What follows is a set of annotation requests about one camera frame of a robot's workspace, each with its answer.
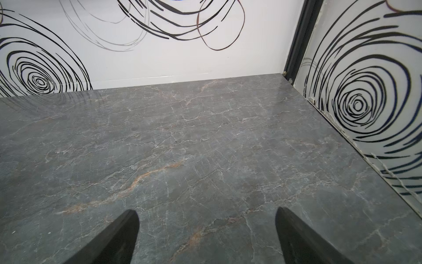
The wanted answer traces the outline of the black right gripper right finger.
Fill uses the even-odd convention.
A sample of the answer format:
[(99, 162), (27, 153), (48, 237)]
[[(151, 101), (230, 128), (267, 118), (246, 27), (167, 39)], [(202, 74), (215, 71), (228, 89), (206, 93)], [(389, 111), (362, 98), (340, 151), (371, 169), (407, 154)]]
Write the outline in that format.
[(278, 208), (275, 225), (287, 264), (352, 263), (288, 208)]

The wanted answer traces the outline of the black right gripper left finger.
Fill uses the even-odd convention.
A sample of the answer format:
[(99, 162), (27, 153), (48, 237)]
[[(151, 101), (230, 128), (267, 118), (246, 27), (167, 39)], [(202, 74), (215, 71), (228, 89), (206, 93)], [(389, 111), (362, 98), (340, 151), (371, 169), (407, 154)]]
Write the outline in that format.
[(129, 264), (140, 228), (138, 214), (126, 210), (66, 264)]

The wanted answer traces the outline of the black corner frame post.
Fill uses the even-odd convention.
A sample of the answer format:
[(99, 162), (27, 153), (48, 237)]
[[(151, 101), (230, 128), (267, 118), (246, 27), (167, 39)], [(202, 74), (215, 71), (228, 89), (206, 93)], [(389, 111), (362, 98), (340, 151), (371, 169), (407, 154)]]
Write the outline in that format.
[(321, 11), (323, 0), (305, 0), (287, 57), (283, 76), (293, 84), (309, 44), (313, 29)]

